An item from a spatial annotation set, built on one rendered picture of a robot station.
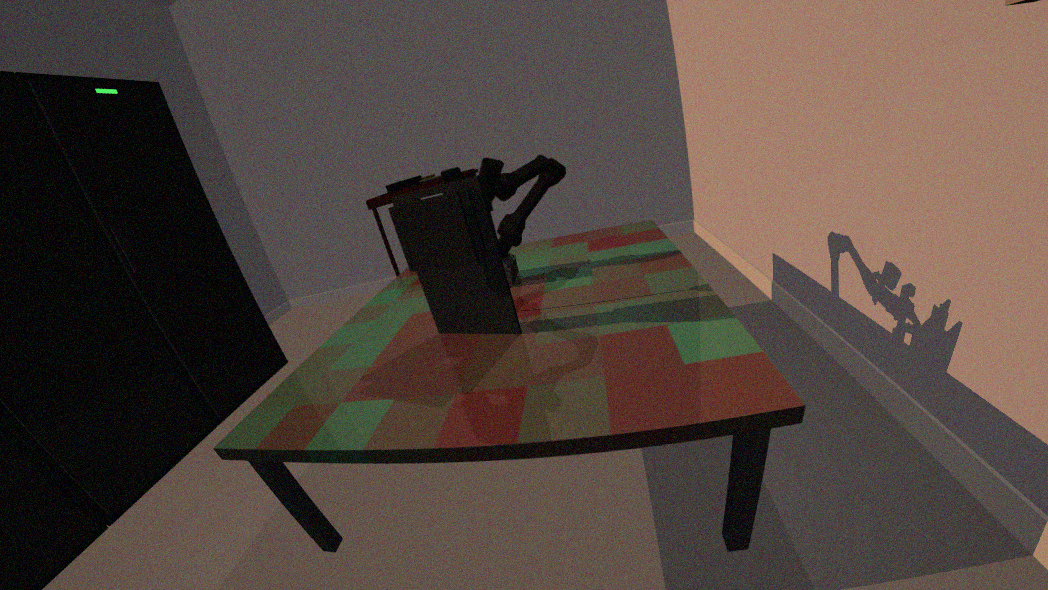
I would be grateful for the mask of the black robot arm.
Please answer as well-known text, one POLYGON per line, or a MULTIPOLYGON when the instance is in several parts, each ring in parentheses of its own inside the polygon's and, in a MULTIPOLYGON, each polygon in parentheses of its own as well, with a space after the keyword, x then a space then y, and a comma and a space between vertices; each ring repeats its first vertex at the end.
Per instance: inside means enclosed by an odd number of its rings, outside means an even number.
POLYGON ((487 200, 492 212, 492 202, 495 196, 500 201, 510 199, 519 185, 532 180, 539 175, 532 189, 525 199, 512 214, 506 214, 500 222, 497 233, 501 249, 501 257, 509 256, 508 252, 512 246, 517 247, 522 242, 522 232, 525 230, 525 222, 538 202, 543 198, 550 185, 558 184, 566 175, 566 167, 559 163, 554 158, 547 158, 542 155, 529 163, 519 167, 511 173, 502 173, 504 163, 501 160, 484 158, 481 161, 479 177, 483 183, 487 200))

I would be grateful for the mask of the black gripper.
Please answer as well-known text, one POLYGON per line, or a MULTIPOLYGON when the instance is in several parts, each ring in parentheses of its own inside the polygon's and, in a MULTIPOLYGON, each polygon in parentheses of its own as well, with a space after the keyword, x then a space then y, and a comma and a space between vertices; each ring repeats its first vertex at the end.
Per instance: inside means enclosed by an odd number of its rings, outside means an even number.
POLYGON ((441 176, 442 176, 442 180, 443 180, 444 184, 447 183, 447 182, 451 182, 451 181, 456 181, 456 180, 463 179, 459 167, 455 167, 455 168, 452 168, 452 169, 449 169, 446 171, 441 172, 441 176))

